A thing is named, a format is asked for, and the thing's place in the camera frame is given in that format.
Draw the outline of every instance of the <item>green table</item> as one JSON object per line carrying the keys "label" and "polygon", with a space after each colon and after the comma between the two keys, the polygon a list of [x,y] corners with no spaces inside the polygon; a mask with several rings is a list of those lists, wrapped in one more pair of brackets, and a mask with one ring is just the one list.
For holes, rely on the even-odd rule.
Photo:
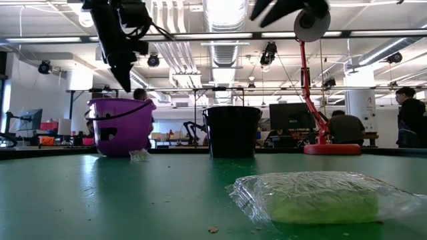
{"label": "green table", "polygon": [[[0,239],[427,239],[427,215],[384,224],[255,230],[228,197],[238,177],[357,171],[427,194],[427,159],[259,154],[253,160],[152,155],[130,163],[98,155],[0,161]],[[219,232],[207,232],[218,226]]]}

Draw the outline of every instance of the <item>bucket handle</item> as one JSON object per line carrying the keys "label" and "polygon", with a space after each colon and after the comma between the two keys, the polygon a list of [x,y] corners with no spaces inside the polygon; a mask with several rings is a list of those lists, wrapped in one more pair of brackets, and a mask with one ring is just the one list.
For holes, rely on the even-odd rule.
{"label": "bucket handle", "polygon": [[85,114],[83,115],[83,117],[88,120],[88,121],[104,121],[104,120],[111,120],[111,119],[117,119],[119,117],[125,117],[131,113],[135,113],[136,111],[139,111],[141,109],[143,109],[144,107],[147,107],[148,105],[152,104],[153,101],[147,101],[146,103],[144,103],[143,105],[136,107],[135,109],[132,109],[130,111],[127,111],[125,113],[120,113],[119,115],[114,115],[114,116],[109,116],[109,117],[96,117],[96,118],[90,118],[87,117],[87,115],[90,113],[91,110],[88,110],[85,112]]}

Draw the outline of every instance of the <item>man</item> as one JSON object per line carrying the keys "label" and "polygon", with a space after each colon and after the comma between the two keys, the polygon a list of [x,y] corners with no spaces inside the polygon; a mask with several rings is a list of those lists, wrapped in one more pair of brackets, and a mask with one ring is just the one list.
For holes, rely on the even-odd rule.
{"label": "man", "polygon": [[346,115],[344,111],[336,110],[332,113],[328,128],[334,137],[334,143],[363,145],[365,127],[359,118]]}
{"label": "man", "polygon": [[[145,89],[141,89],[141,88],[135,89],[135,91],[133,92],[133,98],[135,100],[145,101],[148,98],[147,91]],[[149,127],[149,132],[150,133],[153,131],[153,123],[154,123],[154,118],[152,117],[151,118],[151,125]],[[146,149],[150,149],[150,148],[151,148],[151,143],[150,143],[150,141],[148,139]]]}
{"label": "man", "polygon": [[396,91],[396,101],[401,104],[398,115],[399,135],[396,142],[399,147],[427,147],[424,126],[426,122],[423,120],[426,105],[414,96],[415,90],[410,87],[403,87]]}

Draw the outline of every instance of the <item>ceiling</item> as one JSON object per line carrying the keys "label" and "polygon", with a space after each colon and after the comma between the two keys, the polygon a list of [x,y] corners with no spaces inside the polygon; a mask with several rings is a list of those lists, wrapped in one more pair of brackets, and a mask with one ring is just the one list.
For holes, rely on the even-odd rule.
{"label": "ceiling", "polygon": [[[12,4],[11,1],[0,0],[0,37],[10,36],[65,36],[65,35],[96,35],[94,27],[84,28],[79,24],[79,18],[76,13],[70,12],[65,1],[52,1],[45,5],[34,5],[32,1],[28,2],[27,7],[22,5]],[[330,30],[345,30],[345,29],[408,29],[415,28],[423,19],[427,11],[427,3],[406,3],[401,5],[371,5],[363,7],[355,7],[354,3],[378,3],[381,1],[365,1],[365,0],[334,0],[331,3],[332,22]],[[204,32],[203,11],[195,9],[202,7],[201,1],[191,0],[185,1],[185,26],[190,33]],[[252,11],[253,2],[250,1],[249,13]],[[298,13],[293,13],[271,24],[265,29],[258,27],[260,19],[257,21],[245,22],[245,31],[292,31],[294,19]],[[375,47],[386,42],[388,39],[351,39],[349,41],[350,55],[357,59]],[[266,45],[266,41],[248,41],[249,45],[240,47],[240,56],[236,71],[234,86],[246,87],[249,82],[249,76],[255,78],[257,87],[287,87],[295,84],[300,84],[300,48],[294,40],[276,41],[278,47],[278,55],[282,60],[276,58],[273,61],[271,70],[263,73],[260,68],[259,59],[260,53]],[[211,60],[207,47],[202,47],[200,42],[189,43],[193,58],[197,65],[197,69],[201,73],[201,83],[208,86],[211,83]],[[52,64],[63,69],[72,69],[75,63],[74,58],[60,59],[60,54],[56,53],[71,53],[79,59],[84,60],[87,64],[93,66],[97,74],[95,83],[108,84],[112,87],[119,87],[113,77],[107,70],[107,66],[102,61],[95,59],[96,51],[99,51],[98,44],[68,44],[68,45],[23,45],[21,52],[26,57],[36,56],[38,53],[51,53]],[[426,52],[427,41],[425,39],[407,47],[401,54],[403,62]],[[310,68],[311,77],[314,79],[318,76],[322,69],[327,69],[335,64],[343,57],[348,56],[348,42],[346,39],[323,39],[321,42],[316,41],[306,44],[306,53],[308,56],[308,67]],[[147,79],[150,87],[173,87],[169,82],[169,66],[160,58],[160,66],[150,68],[147,66],[147,57],[141,56],[135,64],[134,70]],[[413,61],[399,65],[389,65],[387,63],[377,63],[375,65],[376,84],[387,83],[391,79],[395,79],[407,74],[420,71],[425,67],[427,55],[419,57]],[[337,64],[330,71],[330,75],[334,76],[338,85],[343,85],[343,64]],[[321,81],[322,78],[317,78],[315,82]],[[405,85],[423,85],[427,77],[421,75],[406,81]],[[273,91],[260,92],[254,91],[248,94],[253,95],[271,95]]]}

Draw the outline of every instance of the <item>small crumb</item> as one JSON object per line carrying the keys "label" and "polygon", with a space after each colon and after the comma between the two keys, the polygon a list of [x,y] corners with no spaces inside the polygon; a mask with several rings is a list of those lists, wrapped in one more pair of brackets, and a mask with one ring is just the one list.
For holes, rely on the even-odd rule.
{"label": "small crumb", "polygon": [[210,233],[214,234],[217,233],[220,229],[218,227],[208,227],[207,231],[209,231]]}

